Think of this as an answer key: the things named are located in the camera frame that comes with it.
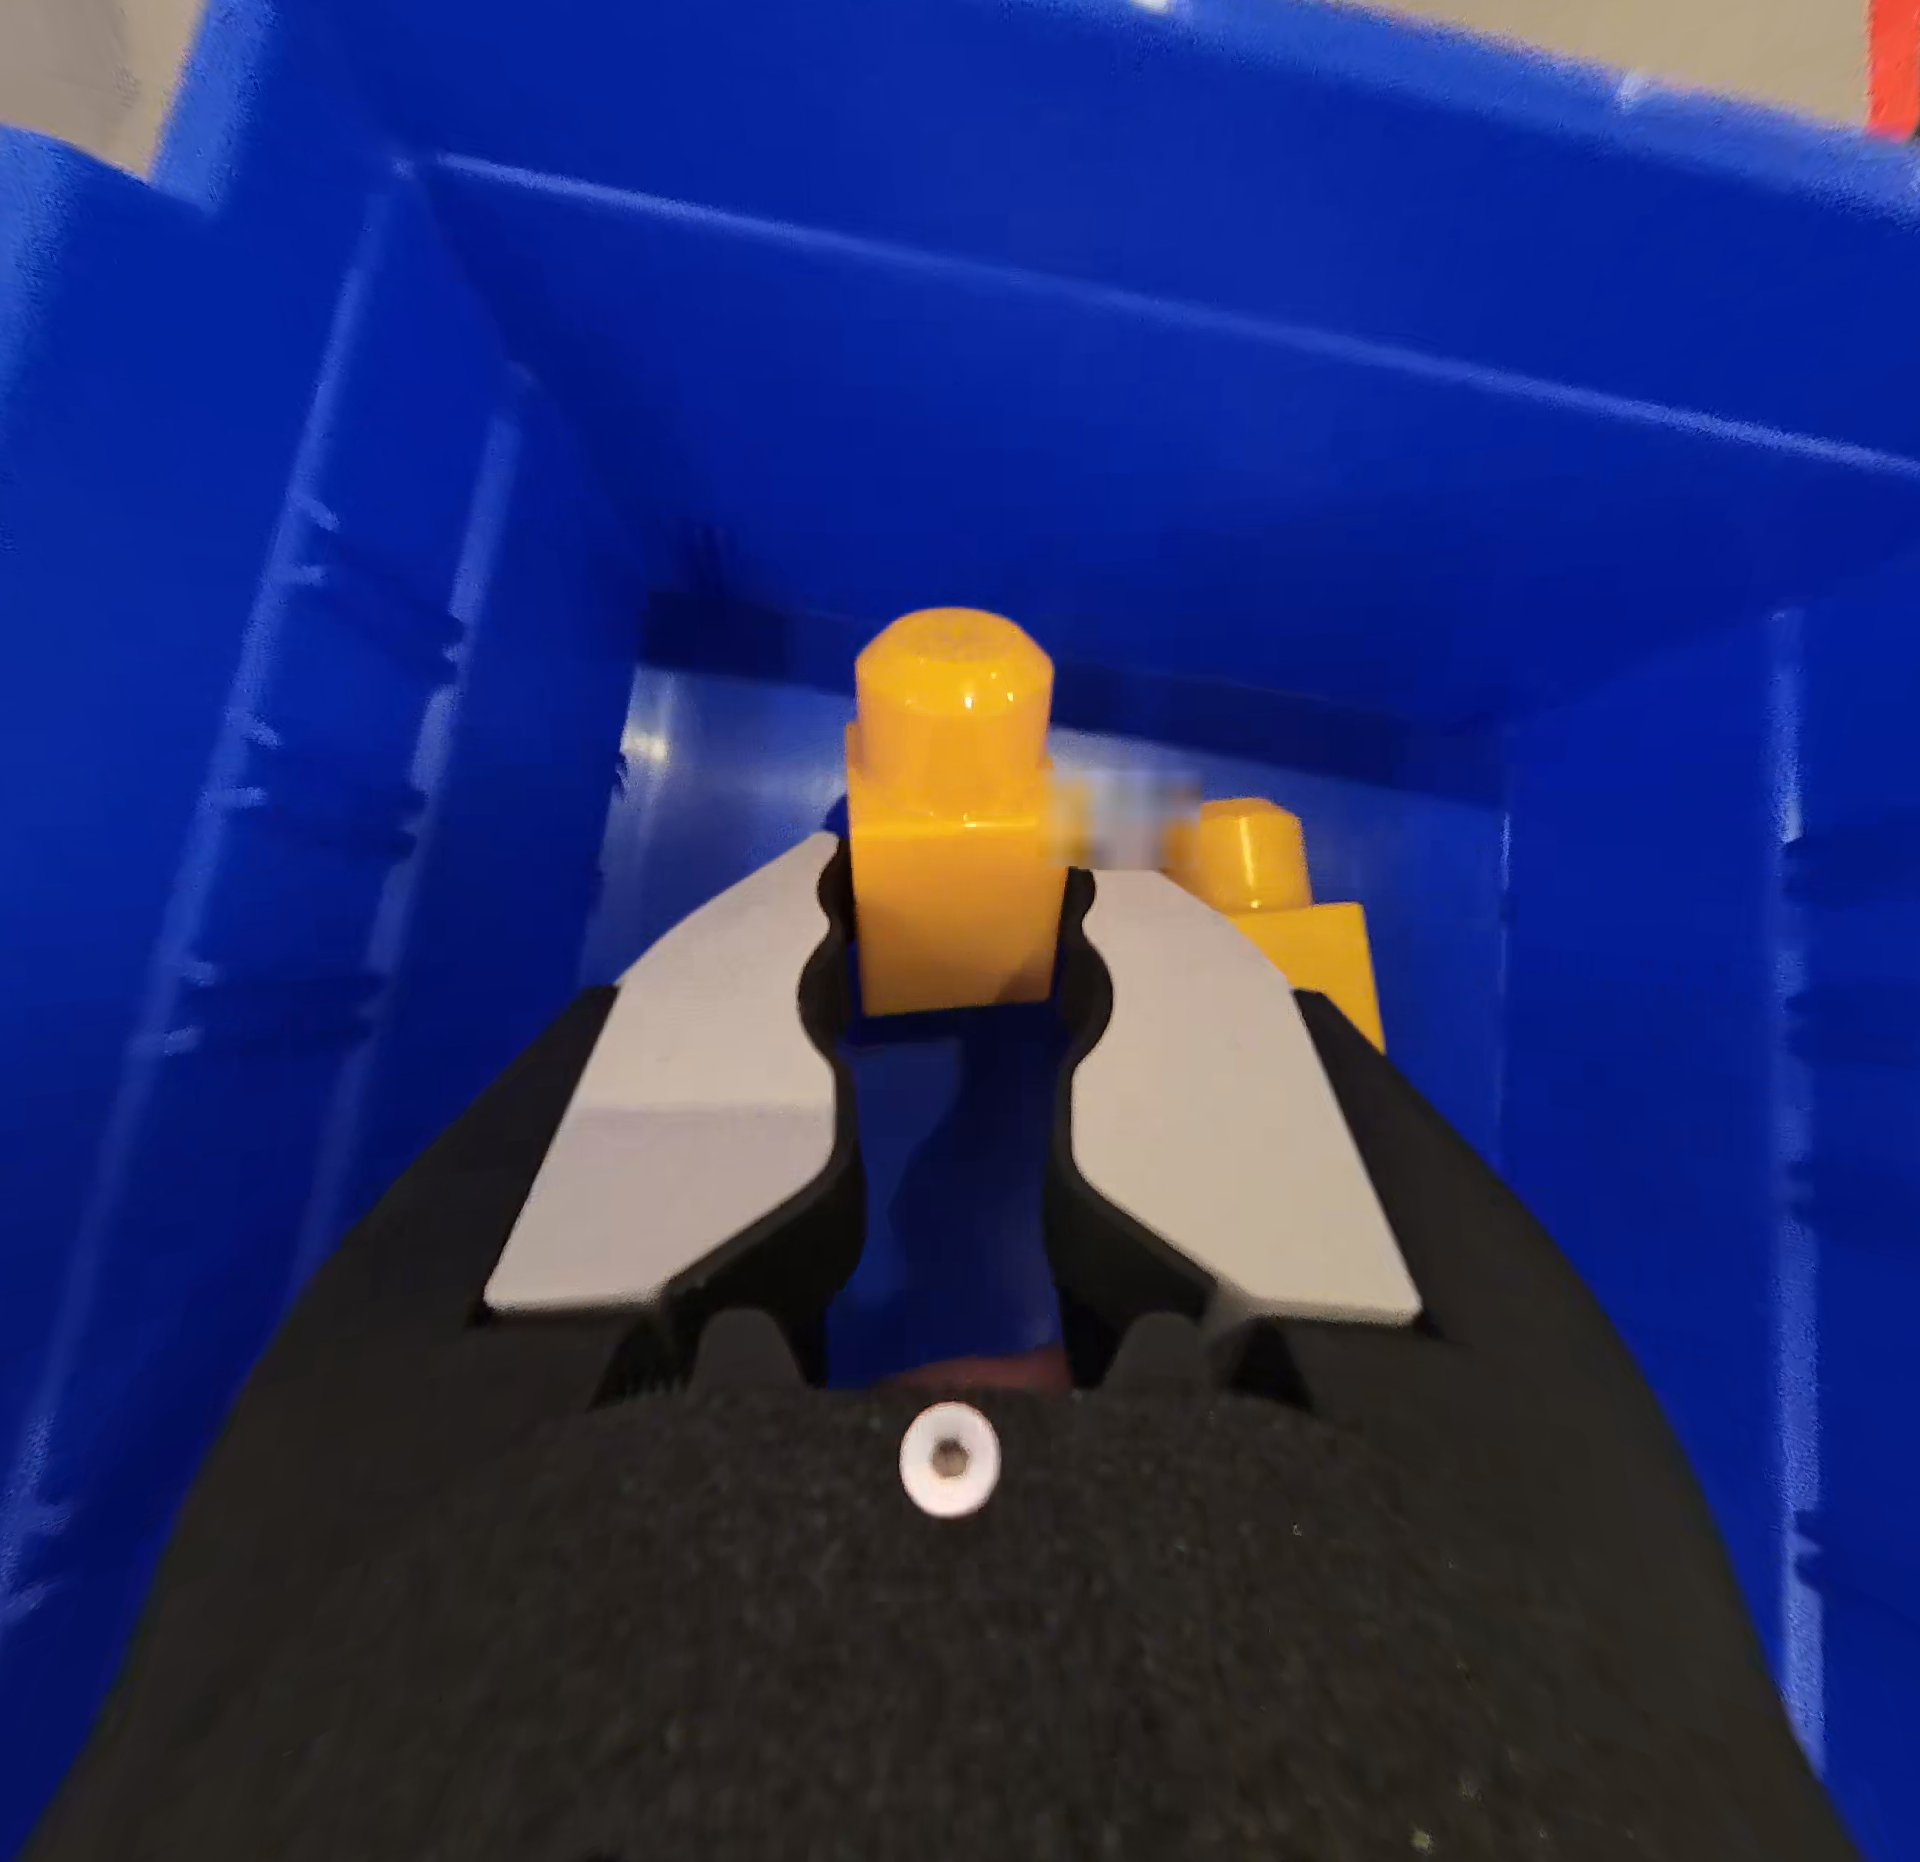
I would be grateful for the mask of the blue plastic bin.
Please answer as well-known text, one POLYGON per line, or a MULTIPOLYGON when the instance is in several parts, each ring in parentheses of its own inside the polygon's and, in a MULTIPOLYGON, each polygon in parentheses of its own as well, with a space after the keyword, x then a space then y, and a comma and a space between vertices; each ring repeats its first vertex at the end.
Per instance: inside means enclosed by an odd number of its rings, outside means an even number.
POLYGON ((4 1857, 350 1224, 977 603, 1306 816, 1916 1857, 1916 146, 1317 0, 188 0, 4 103, 4 1857))

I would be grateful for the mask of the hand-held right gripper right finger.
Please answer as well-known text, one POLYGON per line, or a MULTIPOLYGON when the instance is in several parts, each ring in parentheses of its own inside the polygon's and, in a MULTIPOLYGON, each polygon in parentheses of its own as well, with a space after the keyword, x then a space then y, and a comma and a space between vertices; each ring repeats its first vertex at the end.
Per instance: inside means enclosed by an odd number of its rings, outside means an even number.
POLYGON ((1045 1242, 1062 1294, 1101 1329, 1411 1327, 1421 1288, 1271 960, 1147 868, 1071 868, 1058 958, 1045 1242))

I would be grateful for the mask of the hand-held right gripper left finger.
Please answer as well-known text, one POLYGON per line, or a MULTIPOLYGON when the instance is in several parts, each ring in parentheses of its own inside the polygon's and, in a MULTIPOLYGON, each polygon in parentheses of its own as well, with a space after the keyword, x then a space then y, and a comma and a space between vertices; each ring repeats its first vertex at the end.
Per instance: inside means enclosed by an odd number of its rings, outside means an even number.
POLYGON ((852 1281, 845 848, 805 835, 620 978, 485 1287, 495 1318, 809 1325, 852 1281))

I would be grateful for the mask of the yellow toy block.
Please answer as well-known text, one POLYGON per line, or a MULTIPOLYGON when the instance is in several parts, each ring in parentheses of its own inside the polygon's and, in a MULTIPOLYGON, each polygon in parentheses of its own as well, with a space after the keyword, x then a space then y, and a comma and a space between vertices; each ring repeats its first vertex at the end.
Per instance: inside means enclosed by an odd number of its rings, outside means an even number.
POLYGON ((1256 795, 1203 803, 1171 823, 1163 871, 1252 939, 1295 991, 1328 995, 1387 1047, 1362 906, 1314 900, 1295 812, 1256 795))
POLYGON ((925 607, 857 657, 847 833, 862 1011, 1045 1002, 1068 865, 1054 833, 1054 660, 1014 622, 925 607))

